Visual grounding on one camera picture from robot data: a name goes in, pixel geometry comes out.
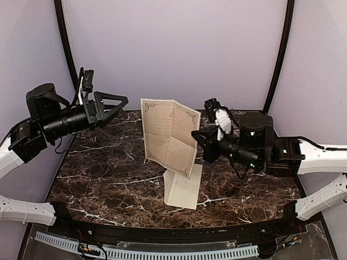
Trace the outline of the cream paper envelope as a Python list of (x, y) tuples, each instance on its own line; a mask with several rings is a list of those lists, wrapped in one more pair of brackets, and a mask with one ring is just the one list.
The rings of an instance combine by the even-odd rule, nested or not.
[(166, 170), (164, 178), (164, 203), (168, 206), (196, 210), (203, 166), (195, 164), (190, 179)]

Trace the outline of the spare white paper sheet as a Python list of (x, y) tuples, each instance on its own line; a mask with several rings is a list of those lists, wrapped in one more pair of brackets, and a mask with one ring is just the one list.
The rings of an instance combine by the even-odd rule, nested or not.
[(175, 100), (141, 99), (145, 157), (190, 179), (197, 154), (191, 132), (200, 128), (201, 112)]

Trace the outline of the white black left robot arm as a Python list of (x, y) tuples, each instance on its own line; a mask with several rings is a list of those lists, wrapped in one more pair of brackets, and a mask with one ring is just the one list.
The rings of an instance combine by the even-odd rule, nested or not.
[[(85, 129), (105, 127), (128, 104), (125, 96), (94, 92), (82, 86), (72, 103), (57, 95), (52, 83), (40, 85), (26, 94), (30, 117), (17, 123), (1, 142), (1, 177), (28, 163), (55, 145), (56, 140)], [(32, 203), (1, 196), (1, 221), (54, 226), (65, 236), (76, 232), (64, 203)]]

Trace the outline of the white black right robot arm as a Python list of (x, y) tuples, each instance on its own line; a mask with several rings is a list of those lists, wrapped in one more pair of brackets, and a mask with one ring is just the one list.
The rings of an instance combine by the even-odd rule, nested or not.
[(294, 177), (308, 173), (332, 172), (338, 177), (318, 191), (284, 206), (284, 218), (277, 231), (288, 235), (312, 216), (346, 200), (346, 147), (326, 147), (302, 136), (277, 137), (271, 116), (245, 113), (240, 117), (239, 136), (234, 136), (232, 115), (223, 108), (209, 115), (215, 126), (192, 131), (192, 137), (203, 149), (203, 159), (213, 163), (225, 157), (230, 164), (241, 164), (247, 170), (264, 171), (275, 177)]

